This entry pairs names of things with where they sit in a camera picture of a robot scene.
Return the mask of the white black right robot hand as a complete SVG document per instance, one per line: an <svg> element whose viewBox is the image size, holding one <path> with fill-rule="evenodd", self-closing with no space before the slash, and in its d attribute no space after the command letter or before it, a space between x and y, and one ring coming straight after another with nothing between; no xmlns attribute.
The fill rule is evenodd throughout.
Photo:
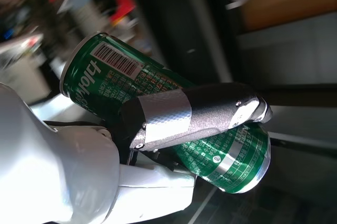
<svg viewBox="0 0 337 224"><path fill-rule="evenodd" d="M157 152L266 122L272 111L248 87L222 83L140 96L122 123L51 128L1 85L1 223L133 223L185 209L189 172L156 161L122 164L127 153Z"/></svg>

